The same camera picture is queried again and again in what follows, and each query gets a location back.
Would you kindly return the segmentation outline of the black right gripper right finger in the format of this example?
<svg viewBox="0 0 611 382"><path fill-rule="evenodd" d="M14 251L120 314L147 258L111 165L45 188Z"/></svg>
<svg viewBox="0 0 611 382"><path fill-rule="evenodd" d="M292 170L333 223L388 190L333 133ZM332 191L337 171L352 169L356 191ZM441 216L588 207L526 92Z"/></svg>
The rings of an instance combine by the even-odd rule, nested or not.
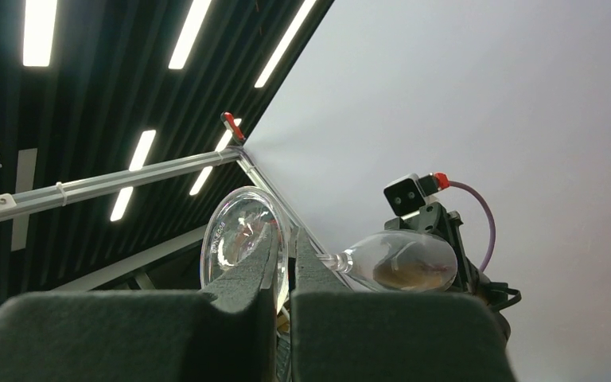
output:
<svg viewBox="0 0 611 382"><path fill-rule="evenodd" d="M295 381L513 381L493 314L465 294L348 289L309 236L293 239Z"/></svg>

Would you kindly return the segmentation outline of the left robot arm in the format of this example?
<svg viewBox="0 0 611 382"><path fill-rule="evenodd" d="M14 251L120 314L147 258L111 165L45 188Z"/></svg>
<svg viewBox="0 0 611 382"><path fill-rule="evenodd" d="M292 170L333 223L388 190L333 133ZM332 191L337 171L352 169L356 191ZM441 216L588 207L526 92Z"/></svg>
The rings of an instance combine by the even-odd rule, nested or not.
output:
<svg viewBox="0 0 611 382"><path fill-rule="evenodd" d="M417 216L395 217L384 223L389 230L405 229L444 239L454 250L457 259L457 274L446 290L479 298L492 313L505 341L508 341L512 329L501 311L520 302L521 293L507 283L493 282L467 258L460 233L462 225L460 214L447 211L439 202L421 207Z"/></svg>

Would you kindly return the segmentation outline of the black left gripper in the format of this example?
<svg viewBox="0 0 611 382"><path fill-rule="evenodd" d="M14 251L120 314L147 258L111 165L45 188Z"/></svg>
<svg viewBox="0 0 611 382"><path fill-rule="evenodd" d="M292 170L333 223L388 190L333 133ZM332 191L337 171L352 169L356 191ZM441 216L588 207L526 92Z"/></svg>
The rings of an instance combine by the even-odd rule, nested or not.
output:
<svg viewBox="0 0 611 382"><path fill-rule="evenodd" d="M429 234L447 242L454 251L457 267L451 285L444 289L449 292L476 293L479 290L480 272L466 257L460 233L462 224L457 211L448 212L441 203L433 201L421 207L415 216L395 217L386 221L384 228Z"/></svg>

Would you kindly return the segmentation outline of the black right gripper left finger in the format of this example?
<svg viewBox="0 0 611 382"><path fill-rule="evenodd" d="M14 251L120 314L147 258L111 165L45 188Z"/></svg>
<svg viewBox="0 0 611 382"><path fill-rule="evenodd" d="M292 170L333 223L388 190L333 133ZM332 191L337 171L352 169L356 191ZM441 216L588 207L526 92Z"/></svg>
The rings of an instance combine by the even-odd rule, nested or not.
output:
<svg viewBox="0 0 611 382"><path fill-rule="evenodd" d="M272 381L278 239L202 290L37 292L0 307L0 381Z"/></svg>

